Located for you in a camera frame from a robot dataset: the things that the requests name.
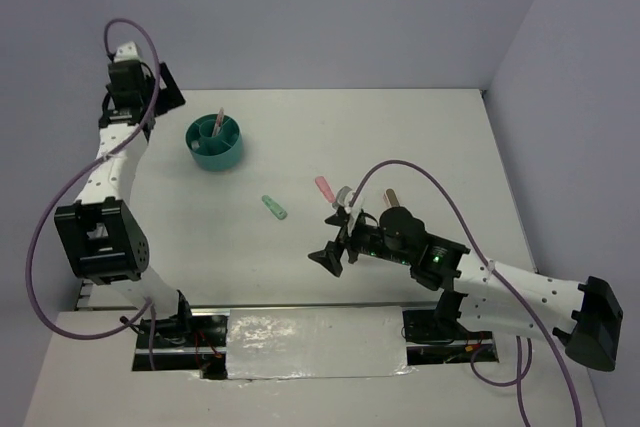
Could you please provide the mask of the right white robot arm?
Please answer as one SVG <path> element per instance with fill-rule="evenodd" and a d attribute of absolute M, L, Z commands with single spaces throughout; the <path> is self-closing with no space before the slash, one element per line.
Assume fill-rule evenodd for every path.
<path fill-rule="evenodd" d="M 404 207 L 385 210 L 374 225 L 367 217 L 338 209 L 326 220 L 336 238 L 309 259 L 335 277 L 362 255 L 407 266 L 419 285 L 440 292 L 435 327 L 446 338 L 466 330 L 551 340 L 580 365 L 615 369 L 623 311 L 605 280 L 561 280 L 482 262 L 465 245 L 429 233 Z"/>

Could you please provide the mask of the brown-top white eraser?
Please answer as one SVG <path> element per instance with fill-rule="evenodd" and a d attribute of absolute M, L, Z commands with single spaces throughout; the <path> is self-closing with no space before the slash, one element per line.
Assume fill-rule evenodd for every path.
<path fill-rule="evenodd" d="M 395 193 L 395 191 L 393 189 L 391 189 L 391 188 L 386 189 L 385 192 L 384 192 L 383 197 L 384 197 L 386 205 L 389 208 L 395 208 L 395 207 L 400 207 L 401 206 L 401 204 L 399 202 L 399 199 L 398 199 L 398 197 L 397 197 L 397 195 L 396 195 L 396 193 Z"/>

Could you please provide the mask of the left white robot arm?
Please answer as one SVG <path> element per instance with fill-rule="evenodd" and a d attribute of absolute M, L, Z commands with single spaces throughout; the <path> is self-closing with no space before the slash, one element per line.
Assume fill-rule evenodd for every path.
<path fill-rule="evenodd" d="M 184 295 L 151 267 L 149 242 L 129 201 L 153 129 L 142 122 L 147 108 L 163 115 L 185 99 L 164 63 L 152 74 L 140 60 L 114 60 L 108 74 L 99 119 L 100 164 L 74 203 L 56 209 L 54 223 L 77 278 L 108 286 L 137 308 L 153 301 L 156 319 L 142 321 L 142 331 L 154 330 L 182 346 L 195 336 L 196 322 Z"/>

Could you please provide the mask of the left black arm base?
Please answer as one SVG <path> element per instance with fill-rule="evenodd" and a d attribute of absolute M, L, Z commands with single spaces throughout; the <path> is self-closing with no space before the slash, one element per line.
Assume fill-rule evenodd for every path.
<path fill-rule="evenodd" d="M 135 372 L 188 371 L 205 380 L 225 380 L 228 317 L 195 316 L 195 330 L 176 339 L 157 334 L 149 354 L 149 336 L 137 330 L 132 370 Z"/>

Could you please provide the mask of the green highlighter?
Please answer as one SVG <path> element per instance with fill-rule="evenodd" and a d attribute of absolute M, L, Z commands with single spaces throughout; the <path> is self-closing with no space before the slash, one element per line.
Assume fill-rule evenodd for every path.
<path fill-rule="evenodd" d="M 263 195 L 261 201 L 276 219 L 284 220 L 287 217 L 287 211 L 271 196 Z"/>

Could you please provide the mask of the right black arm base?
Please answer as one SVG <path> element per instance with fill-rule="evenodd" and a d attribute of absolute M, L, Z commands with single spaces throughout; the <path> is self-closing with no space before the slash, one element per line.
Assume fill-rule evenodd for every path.
<path fill-rule="evenodd" d="M 491 332 L 468 332 L 461 327 L 442 328 L 434 310 L 408 309 L 402 312 L 401 336 L 406 343 L 409 366 L 497 362 Z"/>

